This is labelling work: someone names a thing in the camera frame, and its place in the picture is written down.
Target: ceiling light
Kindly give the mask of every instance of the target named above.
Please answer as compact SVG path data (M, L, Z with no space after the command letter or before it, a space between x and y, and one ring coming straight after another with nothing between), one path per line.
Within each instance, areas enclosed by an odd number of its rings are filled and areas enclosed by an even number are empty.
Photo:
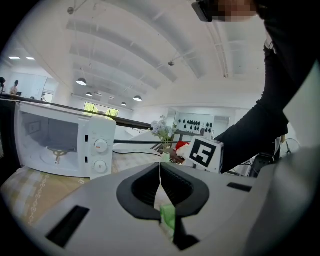
M86 79L84 78L79 78L77 81L76 81L77 84L81 85L81 86L86 86L87 85L87 81Z
M134 98L133 98L135 101L137 101L137 102L142 102L142 98L140 97L140 96L135 96Z

